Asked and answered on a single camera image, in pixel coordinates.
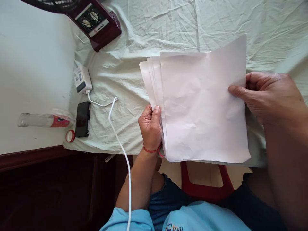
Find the paper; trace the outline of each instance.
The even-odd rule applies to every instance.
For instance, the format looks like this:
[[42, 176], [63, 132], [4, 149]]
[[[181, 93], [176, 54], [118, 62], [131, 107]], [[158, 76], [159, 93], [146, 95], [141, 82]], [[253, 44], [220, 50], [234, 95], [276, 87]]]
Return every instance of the paper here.
[[227, 90], [245, 86], [246, 35], [210, 53], [161, 52], [140, 69], [152, 107], [162, 108], [168, 161], [250, 158], [244, 102]]

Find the smartphone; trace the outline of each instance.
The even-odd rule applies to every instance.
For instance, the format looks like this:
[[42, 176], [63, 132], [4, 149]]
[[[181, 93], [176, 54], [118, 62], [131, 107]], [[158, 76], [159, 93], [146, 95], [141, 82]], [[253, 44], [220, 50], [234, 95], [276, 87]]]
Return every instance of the smartphone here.
[[88, 137], [90, 125], [90, 102], [79, 103], [76, 118], [76, 137]]

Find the white charging cable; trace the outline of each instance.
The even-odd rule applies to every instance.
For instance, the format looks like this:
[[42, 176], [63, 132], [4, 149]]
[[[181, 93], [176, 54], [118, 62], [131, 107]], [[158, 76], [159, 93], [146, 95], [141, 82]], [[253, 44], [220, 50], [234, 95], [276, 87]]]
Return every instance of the white charging cable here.
[[101, 104], [98, 104], [98, 103], [93, 102], [92, 100], [90, 100], [90, 90], [86, 90], [86, 94], [88, 95], [89, 101], [90, 101], [91, 103], [96, 104], [96, 105], [105, 107], [105, 106], [108, 106], [108, 105], [112, 104], [112, 105], [111, 105], [111, 109], [110, 109], [110, 111], [109, 111], [108, 121], [109, 121], [109, 123], [110, 123], [110, 126], [111, 126], [113, 132], [115, 133], [115, 136], [116, 136], [116, 139], [118, 140], [119, 145], [120, 145], [121, 148], [122, 148], [122, 151], [123, 151], [123, 153], [124, 153], [124, 155], [125, 155], [127, 167], [128, 167], [128, 193], [129, 193], [128, 197], [129, 197], [129, 198], [128, 198], [128, 223], [127, 223], [127, 229], [126, 229], [126, 231], [129, 231], [129, 227], [130, 227], [130, 225], [131, 225], [131, 217], [132, 217], [132, 182], [131, 182], [131, 168], [130, 168], [130, 165], [129, 165], [129, 161], [128, 161], [127, 154], [126, 154], [126, 152], [125, 152], [125, 150], [124, 150], [124, 148], [123, 148], [123, 146], [122, 146], [122, 144], [121, 144], [121, 142], [120, 142], [120, 139], [119, 139], [119, 137], [118, 137], [118, 135], [117, 135], [117, 133], [116, 133], [116, 130], [115, 130], [115, 128], [114, 128], [114, 126], [113, 126], [113, 124], [112, 124], [112, 122], [111, 122], [111, 119], [110, 119], [113, 106], [115, 105], [115, 102], [118, 101], [118, 98], [115, 97], [114, 100], [113, 100], [113, 102], [108, 103], [108, 104], [106, 104], [106, 105], [101, 105]]

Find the stool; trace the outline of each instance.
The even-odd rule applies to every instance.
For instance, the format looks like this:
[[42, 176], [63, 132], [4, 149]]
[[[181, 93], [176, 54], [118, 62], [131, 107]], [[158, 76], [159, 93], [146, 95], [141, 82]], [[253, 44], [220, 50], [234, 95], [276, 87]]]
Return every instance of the stool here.
[[218, 188], [205, 185], [197, 185], [189, 181], [187, 163], [186, 161], [182, 161], [182, 190], [197, 200], [202, 200], [213, 204], [218, 203], [220, 200], [228, 197], [231, 193], [234, 192], [233, 185], [227, 172], [227, 167], [225, 165], [219, 165], [219, 170], [222, 182], [224, 184], [222, 187]]

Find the fingernail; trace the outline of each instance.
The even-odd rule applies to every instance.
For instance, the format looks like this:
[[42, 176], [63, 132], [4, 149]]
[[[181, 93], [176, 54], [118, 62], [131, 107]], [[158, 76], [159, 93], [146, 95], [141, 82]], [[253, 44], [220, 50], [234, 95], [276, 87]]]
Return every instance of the fingernail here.
[[231, 85], [231, 86], [228, 88], [228, 91], [232, 92], [232, 91], [234, 91], [234, 90], [235, 90], [235, 88], [236, 88], [236, 86]]

